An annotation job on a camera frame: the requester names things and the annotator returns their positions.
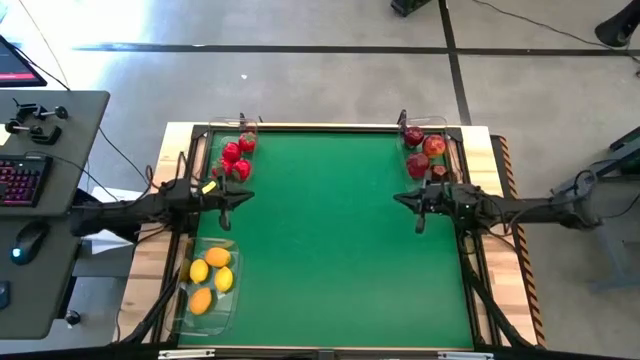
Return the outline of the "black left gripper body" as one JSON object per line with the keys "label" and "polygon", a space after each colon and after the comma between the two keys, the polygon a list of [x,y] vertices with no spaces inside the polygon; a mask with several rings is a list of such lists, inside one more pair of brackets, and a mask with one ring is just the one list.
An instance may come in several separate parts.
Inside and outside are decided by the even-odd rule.
{"label": "black left gripper body", "polygon": [[[206,185],[210,181],[215,181],[217,183],[217,187],[209,192],[208,194],[203,194],[201,192],[201,188]],[[222,230],[230,231],[231,230],[231,210],[229,205],[229,198],[227,192],[227,184],[226,178],[214,178],[212,180],[208,180],[203,186],[199,187],[197,190],[198,197],[198,205],[200,206],[201,212],[218,210],[218,223]]]}

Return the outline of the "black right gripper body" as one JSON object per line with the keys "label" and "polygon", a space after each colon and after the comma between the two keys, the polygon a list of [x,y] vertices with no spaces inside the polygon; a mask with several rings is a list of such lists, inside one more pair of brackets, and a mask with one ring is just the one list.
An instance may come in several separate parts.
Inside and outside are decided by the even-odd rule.
{"label": "black right gripper body", "polygon": [[442,214],[450,210],[450,200],[446,200],[446,190],[443,183],[433,184],[433,172],[427,170],[417,189],[417,210],[415,233],[422,234],[426,229],[426,215],[429,213]]}

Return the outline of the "red yellow apple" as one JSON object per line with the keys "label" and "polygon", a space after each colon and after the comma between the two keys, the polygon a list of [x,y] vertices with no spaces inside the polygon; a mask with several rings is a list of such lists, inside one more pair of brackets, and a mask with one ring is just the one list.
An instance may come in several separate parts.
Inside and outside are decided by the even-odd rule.
{"label": "red yellow apple", "polygon": [[422,143],[422,152],[430,157],[435,158],[443,155],[446,151],[446,141],[441,135],[429,135],[424,138]]}

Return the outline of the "orange-tinted yellow lemon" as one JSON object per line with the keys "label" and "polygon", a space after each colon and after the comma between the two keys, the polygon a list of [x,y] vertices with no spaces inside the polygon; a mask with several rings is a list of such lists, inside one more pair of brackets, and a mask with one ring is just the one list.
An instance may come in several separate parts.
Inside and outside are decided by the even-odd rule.
{"label": "orange-tinted yellow lemon", "polygon": [[206,251],[204,260],[208,265],[212,267],[223,268],[227,267],[230,264],[232,255],[225,248],[211,247]]}

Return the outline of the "clear plastic basket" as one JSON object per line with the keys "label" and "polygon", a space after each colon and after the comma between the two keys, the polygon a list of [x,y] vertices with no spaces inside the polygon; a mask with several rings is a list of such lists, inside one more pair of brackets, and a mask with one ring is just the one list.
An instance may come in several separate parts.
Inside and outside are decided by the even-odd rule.
{"label": "clear plastic basket", "polygon": [[[221,291],[215,285],[215,276],[219,268],[209,266],[204,280],[195,284],[189,276],[191,264],[197,259],[205,259],[211,248],[222,248],[230,253],[230,262],[226,265],[232,274],[231,286]],[[238,245],[229,239],[197,237],[187,242],[185,258],[180,266],[173,303],[173,316],[166,316],[172,333],[189,336],[216,336],[227,330],[232,323],[237,307],[242,275],[242,254]],[[212,301],[200,315],[189,309],[191,297],[201,288],[211,291]]]}
{"label": "clear plastic basket", "polygon": [[401,173],[405,178],[405,185],[408,190],[417,189],[422,179],[412,179],[406,169],[406,160],[413,153],[423,153],[422,144],[415,148],[407,148],[404,144],[403,133],[406,127],[418,126],[424,133],[424,138],[429,135],[441,135],[446,141],[446,151],[443,155],[430,158],[430,168],[433,165],[444,165],[449,170],[449,179],[446,182],[433,182],[434,185],[443,183],[449,185],[459,183],[464,178],[464,172],[461,169],[460,157],[458,155],[459,143],[462,140],[458,128],[451,128],[448,120],[442,116],[426,116],[422,118],[410,118],[407,112],[403,110],[397,120],[398,137],[396,140],[396,149],[399,156],[399,164]]}
{"label": "clear plastic basket", "polygon": [[[228,142],[238,143],[239,136],[247,131],[254,132],[257,136],[258,144],[258,123],[252,119],[248,119],[243,113],[239,115],[238,119],[226,119],[223,123],[209,123],[207,129],[207,135],[209,136],[209,144],[207,145],[205,160],[204,160],[204,178],[200,181],[200,187],[203,186],[208,180],[214,179],[211,170],[212,165],[219,158],[222,158],[222,149]],[[250,177],[245,181],[247,182],[254,173],[253,157],[256,153],[257,146],[253,153],[242,153],[241,159],[248,160],[252,165],[252,171]],[[233,177],[226,178],[226,184],[243,184],[245,182],[238,182]]]}

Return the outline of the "green table mat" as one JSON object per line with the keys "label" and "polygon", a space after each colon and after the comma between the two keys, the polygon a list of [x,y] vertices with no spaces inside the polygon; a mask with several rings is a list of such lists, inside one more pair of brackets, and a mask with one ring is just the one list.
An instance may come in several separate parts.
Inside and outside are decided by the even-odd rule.
{"label": "green table mat", "polygon": [[395,200],[411,187],[393,133],[268,133],[226,238],[239,248],[230,325],[183,346],[468,348],[454,228]]}

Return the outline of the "yellow black hazard strip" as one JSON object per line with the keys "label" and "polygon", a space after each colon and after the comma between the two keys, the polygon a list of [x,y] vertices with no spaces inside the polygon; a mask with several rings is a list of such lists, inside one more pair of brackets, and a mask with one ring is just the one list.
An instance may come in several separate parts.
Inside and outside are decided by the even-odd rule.
{"label": "yellow black hazard strip", "polygon": [[[512,171],[512,163],[507,140],[501,135],[492,135],[491,140],[494,146],[494,155],[496,156],[496,164],[498,167],[498,174],[500,177],[503,194],[507,198],[518,199],[519,195],[516,189],[514,173]],[[512,227],[512,231],[513,239],[515,241],[518,263],[523,279],[526,299],[532,320],[535,344],[538,347],[545,348],[547,346],[547,343],[544,335],[544,327],[542,323],[540,305],[536,293],[535,279],[527,247],[526,235],[524,230],[519,225],[514,225]]]}

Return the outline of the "grey metal cart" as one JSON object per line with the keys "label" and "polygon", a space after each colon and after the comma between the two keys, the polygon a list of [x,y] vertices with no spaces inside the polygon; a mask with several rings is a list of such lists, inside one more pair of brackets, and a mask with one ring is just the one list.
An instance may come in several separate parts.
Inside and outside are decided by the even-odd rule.
{"label": "grey metal cart", "polygon": [[608,278],[592,282],[593,292],[640,287],[640,270],[634,270],[627,250],[628,241],[612,233],[612,221],[620,219],[640,205],[640,191],[631,202],[617,213],[601,213],[591,201],[599,185],[640,185],[640,126],[615,140],[608,147],[607,156],[580,170],[577,175],[551,189],[561,200],[576,200],[576,210],[585,210],[580,220],[586,220],[586,229],[593,229],[598,243],[611,265]]}

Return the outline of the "black clamp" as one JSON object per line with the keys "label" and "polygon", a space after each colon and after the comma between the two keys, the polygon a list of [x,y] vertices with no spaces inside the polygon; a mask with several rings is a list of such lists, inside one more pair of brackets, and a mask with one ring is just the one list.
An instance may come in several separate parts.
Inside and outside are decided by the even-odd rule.
{"label": "black clamp", "polygon": [[33,125],[26,127],[17,120],[9,121],[4,125],[4,128],[5,131],[10,134],[26,132],[33,143],[48,146],[54,145],[62,134],[62,128],[57,125],[54,125],[52,130],[46,133],[40,126]]}
{"label": "black clamp", "polygon": [[69,118],[67,109],[64,106],[56,106],[52,111],[48,111],[44,106],[37,103],[19,103],[14,99],[17,112],[15,119],[19,122],[26,121],[29,117],[39,120],[46,120],[49,116],[55,116],[59,119],[66,120]]}

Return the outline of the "black computer mouse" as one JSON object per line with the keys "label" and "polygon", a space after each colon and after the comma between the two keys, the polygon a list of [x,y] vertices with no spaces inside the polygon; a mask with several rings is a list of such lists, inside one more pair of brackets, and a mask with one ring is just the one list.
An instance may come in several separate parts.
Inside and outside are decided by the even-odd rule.
{"label": "black computer mouse", "polygon": [[50,225],[43,220],[25,225],[15,237],[10,254],[11,261],[19,266],[30,263],[38,254],[49,231]]}

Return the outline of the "backlit keyboard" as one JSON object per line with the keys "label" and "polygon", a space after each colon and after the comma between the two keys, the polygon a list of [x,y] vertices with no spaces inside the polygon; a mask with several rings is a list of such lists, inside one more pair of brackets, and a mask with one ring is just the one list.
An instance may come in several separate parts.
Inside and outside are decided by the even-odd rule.
{"label": "backlit keyboard", "polygon": [[0,155],[0,207],[35,207],[51,165],[49,156]]}

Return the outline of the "computer monitor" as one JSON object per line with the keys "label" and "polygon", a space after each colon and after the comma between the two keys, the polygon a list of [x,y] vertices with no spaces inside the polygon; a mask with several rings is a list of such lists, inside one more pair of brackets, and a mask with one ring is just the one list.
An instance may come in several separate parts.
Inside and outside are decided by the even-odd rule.
{"label": "computer monitor", "polygon": [[46,80],[0,35],[0,88],[44,87]]}

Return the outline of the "black round floor base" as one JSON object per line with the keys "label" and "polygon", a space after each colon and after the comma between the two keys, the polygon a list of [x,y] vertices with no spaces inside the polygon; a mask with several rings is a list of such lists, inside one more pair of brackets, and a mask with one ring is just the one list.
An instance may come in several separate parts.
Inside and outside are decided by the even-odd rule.
{"label": "black round floor base", "polygon": [[618,13],[597,25],[594,33],[597,39],[610,47],[624,47],[640,24],[640,0],[632,0]]}

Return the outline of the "black table frame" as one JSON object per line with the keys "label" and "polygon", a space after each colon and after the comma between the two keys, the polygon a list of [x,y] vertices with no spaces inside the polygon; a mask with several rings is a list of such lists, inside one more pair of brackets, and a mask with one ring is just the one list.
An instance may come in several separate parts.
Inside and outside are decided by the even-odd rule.
{"label": "black table frame", "polygon": [[[258,126],[258,133],[271,130],[394,133],[398,129],[394,124],[260,123]],[[458,128],[462,137],[458,155],[464,172],[463,180],[480,186],[490,194],[504,195],[488,128],[457,124],[449,127]],[[209,140],[207,129],[208,124],[204,122],[168,123],[156,165],[156,178],[168,180],[175,173],[183,173],[184,167],[178,162],[179,155],[187,156],[196,165],[195,174],[203,174],[205,147]],[[144,242],[134,252],[124,297],[116,317],[114,335],[119,339],[131,335],[143,320],[187,248],[186,236],[173,236],[169,230],[157,225],[144,226],[141,235]],[[483,271],[486,287],[495,296],[507,319],[526,340],[535,344],[513,237],[500,240],[486,235],[476,241],[475,247],[484,253],[473,260],[473,268]]]}

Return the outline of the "silver metal bracket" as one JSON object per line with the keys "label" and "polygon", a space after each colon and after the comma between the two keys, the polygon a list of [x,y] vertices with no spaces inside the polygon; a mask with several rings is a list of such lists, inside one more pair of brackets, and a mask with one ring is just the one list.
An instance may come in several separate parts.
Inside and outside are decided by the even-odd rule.
{"label": "silver metal bracket", "polygon": [[214,357],[214,349],[174,349],[162,350],[158,353],[157,360],[185,360]]}
{"label": "silver metal bracket", "polygon": [[493,353],[441,351],[437,353],[438,360],[495,360]]}

